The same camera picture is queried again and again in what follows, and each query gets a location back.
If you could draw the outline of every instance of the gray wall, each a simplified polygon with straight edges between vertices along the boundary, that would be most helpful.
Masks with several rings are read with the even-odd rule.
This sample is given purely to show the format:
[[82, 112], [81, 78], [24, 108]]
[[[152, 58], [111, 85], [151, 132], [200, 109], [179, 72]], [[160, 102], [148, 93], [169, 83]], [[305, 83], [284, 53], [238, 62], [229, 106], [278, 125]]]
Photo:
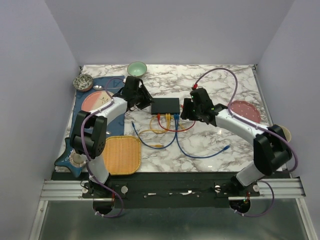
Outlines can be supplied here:
[[293, 0], [46, 0], [80, 64], [256, 64]]
[[1, 1], [0, 239], [26, 240], [79, 73], [43, 0]]
[[288, 127], [306, 203], [320, 236], [320, 1], [296, 0], [265, 51], [258, 76], [272, 119]]

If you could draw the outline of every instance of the patterned bowl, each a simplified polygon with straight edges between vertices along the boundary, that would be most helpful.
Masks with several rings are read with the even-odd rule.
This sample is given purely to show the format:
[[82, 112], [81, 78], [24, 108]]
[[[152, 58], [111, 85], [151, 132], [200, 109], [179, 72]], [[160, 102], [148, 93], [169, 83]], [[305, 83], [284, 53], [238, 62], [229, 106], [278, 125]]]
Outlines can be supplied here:
[[86, 92], [89, 91], [92, 86], [94, 85], [94, 79], [92, 76], [88, 74], [82, 74], [77, 76], [73, 82], [73, 86], [75, 89], [77, 89], [80, 92]]

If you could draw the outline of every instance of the blue placemat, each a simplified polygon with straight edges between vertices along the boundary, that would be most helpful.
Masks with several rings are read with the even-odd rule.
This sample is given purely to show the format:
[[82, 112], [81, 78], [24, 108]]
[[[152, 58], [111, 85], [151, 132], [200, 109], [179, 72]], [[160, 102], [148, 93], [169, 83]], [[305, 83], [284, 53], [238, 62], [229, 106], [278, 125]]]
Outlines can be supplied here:
[[[105, 87], [107, 82], [112, 79], [112, 78], [120, 78], [120, 79], [125, 79], [125, 76], [104, 76], [104, 77], [98, 77], [93, 79], [93, 86], [99, 85]], [[120, 88], [124, 87], [123, 81], [120, 81], [119, 79], [114, 79], [112, 82], [110, 82], [108, 86], [108, 92], [111, 93], [117, 93]], [[79, 111], [81, 111], [81, 106], [86, 97], [88, 97], [90, 94], [96, 92], [93, 88], [90, 89], [89, 91], [82, 92], [82, 91], [76, 91], [75, 94], [75, 104], [73, 108], [73, 114], [72, 114], [72, 124], [71, 124], [71, 131], [70, 131], [70, 136], [72, 134], [72, 129], [75, 124], [76, 116]], [[106, 134], [106, 137], [111, 137], [111, 136], [122, 136], [124, 135], [125, 131], [125, 114], [122, 114], [118, 117], [116, 117], [112, 122], [108, 123], [107, 130], [111, 134]]]

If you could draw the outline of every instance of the marble tabletop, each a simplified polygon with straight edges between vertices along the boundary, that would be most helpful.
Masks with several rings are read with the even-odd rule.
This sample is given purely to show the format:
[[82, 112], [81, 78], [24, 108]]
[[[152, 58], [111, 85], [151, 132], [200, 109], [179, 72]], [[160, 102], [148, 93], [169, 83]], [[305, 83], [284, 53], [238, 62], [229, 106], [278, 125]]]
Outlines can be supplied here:
[[[261, 114], [261, 124], [268, 124], [265, 108], [258, 91], [256, 80], [249, 65], [147, 65], [147, 73], [142, 77], [143, 83], [155, 98], [179, 98], [183, 104], [184, 98], [190, 97], [191, 86], [200, 75], [206, 71], [224, 67], [232, 70], [238, 78], [238, 89], [234, 100], [244, 100], [253, 104]], [[127, 65], [85, 65], [83, 74], [93, 78], [106, 76], [127, 76]], [[234, 91], [233, 76], [223, 70], [209, 73], [198, 84], [205, 88], [213, 104], [227, 105]], [[151, 107], [143, 110], [130, 111], [125, 114], [124, 134], [135, 136], [131, 122], [134, 121], [139, 131], [149, 129], [152, 117]], [[180, 121], [185, 127], [193, 122]], [[71, 120], [66, 131], [69, 136]], [[156, 121], [153, 126], [159, 128]], [[145, 133], [142, 139], [148, 144], [168, 144], [174, 133]], [[195, 159], [185, 156], [176, 142], [166, 149], [151, 149], [141, 145], [141, 166], [138, 172], [237, 172], [253, 161], [253, 147], [242, 138], [228, 130], [196, 122], [187, 132], [178, 134], [181, 147], [192, 156], [208, 156], [220, 151], [226, 145], [230, 148], [215, 157]], [[56, 171], [65, 172], [63, 167]]]

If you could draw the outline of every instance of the red cable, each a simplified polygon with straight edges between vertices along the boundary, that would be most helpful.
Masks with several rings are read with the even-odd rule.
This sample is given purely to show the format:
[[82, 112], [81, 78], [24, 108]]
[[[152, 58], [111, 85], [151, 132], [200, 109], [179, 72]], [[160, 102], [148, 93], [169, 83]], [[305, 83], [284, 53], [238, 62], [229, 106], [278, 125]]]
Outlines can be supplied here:
[[159, 123], [159, 126], [164, 129], [164, 130], [167, 130], [167, 131], [170, 131], [170, 132], [175, 132], [175, 133], [180, 133], [180, 132], [184, 132], [184, 131], [187, 131], [189, 129], [191, 129], [195, 124], [196, 124], [196, 121], [193, 122], [193, 124], [191, 125], [191, 127], [188, 127], [187, 129], [183, 129], [183, 130], [171, 130], [171, 129], [166, 129], [165, 127], [163, 127], [160, 123], [160, 118], [158, 118], [158, 123]]

